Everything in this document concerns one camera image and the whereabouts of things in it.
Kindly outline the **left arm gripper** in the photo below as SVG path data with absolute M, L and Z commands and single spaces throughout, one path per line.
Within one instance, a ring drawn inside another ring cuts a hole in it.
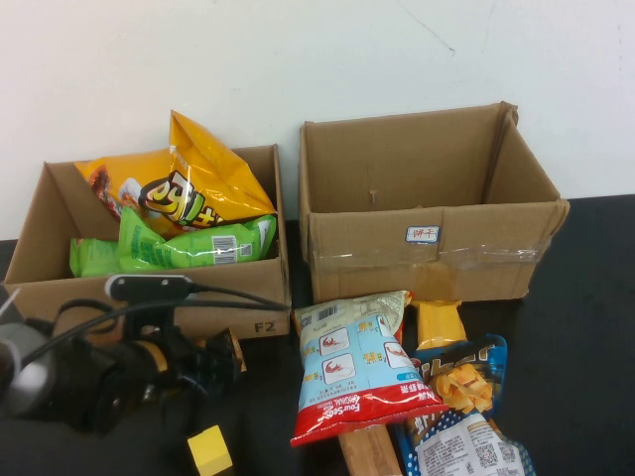
M 124 325 L 116 345 L 116 403 L 155 403 L 186 389 L 205 396 L 224 394 L 233 385 L 233 375 L 199 371 L 201 350 L 212 366 L 233 368 L 236 363 L 230 340 L 199 339 L 194 345 L 173 325 Z

